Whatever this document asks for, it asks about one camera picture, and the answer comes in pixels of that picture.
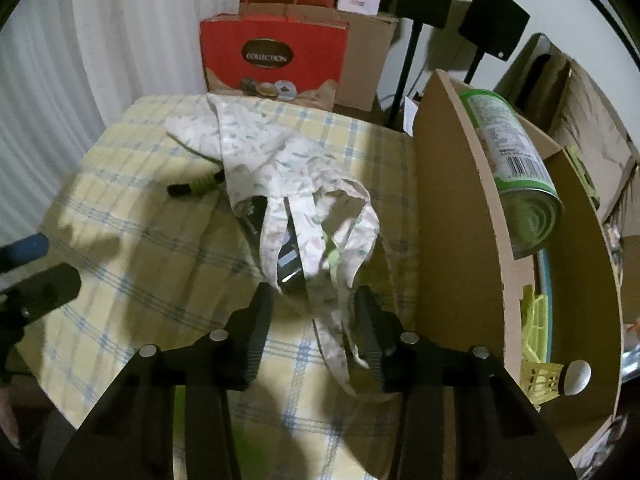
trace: blue handle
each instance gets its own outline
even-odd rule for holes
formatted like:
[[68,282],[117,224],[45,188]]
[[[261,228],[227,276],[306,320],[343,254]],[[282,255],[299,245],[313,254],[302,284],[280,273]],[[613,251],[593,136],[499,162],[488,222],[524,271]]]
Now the blue handle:
[[0,274],[26,265],[49,251],[49,240],[38,233],[0,248]]

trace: metal screw head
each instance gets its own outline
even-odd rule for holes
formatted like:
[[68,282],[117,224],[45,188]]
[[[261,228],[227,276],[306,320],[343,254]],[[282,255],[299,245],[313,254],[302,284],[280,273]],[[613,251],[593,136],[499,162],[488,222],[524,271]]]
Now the metal screw head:
[[157,351],[158,349],[156,348],[156,345],[144,345],[140,350],[138,350],[138,353],[142,357],[151,357],[156,355]]
[[408,345],[415,345],[418,341],[420,341],[420,336],[415,332],[402,332],[400,341],[402,341],[403,343],[407,343]]
[[229,332],[227,332],[224,328],[217,328],[212,330],[209,334],[209,339],[212,341],[224,341],[227,337],[229,337]]
[[474,346],[474,349],[472,350],[472,352],[474,353],[474,355],[480,359],[487,359],[489,357],[489,355],[491,355],[491,352],[489,352],[489,349],[486,346]]

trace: white wall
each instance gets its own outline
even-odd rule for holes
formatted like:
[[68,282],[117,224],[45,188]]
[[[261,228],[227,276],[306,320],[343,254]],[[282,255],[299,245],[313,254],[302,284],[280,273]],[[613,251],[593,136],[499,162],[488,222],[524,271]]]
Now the white wall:
[[[508,62],[485,56],[473,85],[494,88],[527,40],[534,33],[542,32],[589,72],[616,108],[636,145],[640,146],[640,71],[600,12],[589,0],[514,1],[531,15],[522,40]],[[422,30],[407,91],[424,64],[432,31],[428,25]],[[391,47],[378,86],[383,108],[390,106],[396,91],[410,33],[411,22],[402,20],[400,40]],[[447,70],[454,63],[456,51],[463,40],[459,36],[451,39],[450,60],[446,60],[446,56],[439,56],[442,66],[438,68]],[[468,55],[468,47],[463,47],[458,56]],[[420,90],[429,74],[427,72],[421,77],[417,86]],[[450,74],[462,79],[465,72],[451,70]]]

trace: white curtain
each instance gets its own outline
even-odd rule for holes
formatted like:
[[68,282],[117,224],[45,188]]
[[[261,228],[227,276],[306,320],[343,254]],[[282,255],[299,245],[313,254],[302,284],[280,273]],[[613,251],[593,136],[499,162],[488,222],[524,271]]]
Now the white curtain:
[[103,130],[72,0],[21,0],[0,30],[0,245],[37,230]]
[[199,23],[238,0],[73,0],[76,30],[106,125],[138,97],[205,91]]
[[205,91],[199,22],[238,0],[21,0],[0,31],[0,244],[35,232],[105,126]]

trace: tin can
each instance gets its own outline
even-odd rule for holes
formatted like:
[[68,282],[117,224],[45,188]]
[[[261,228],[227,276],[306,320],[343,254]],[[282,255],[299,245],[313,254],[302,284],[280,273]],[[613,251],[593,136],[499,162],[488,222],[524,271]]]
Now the tin can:
[[562,214],[556,187],[507,101],[488,90],[462,92],[460,100],[494,174],[513,256],[535,254]]

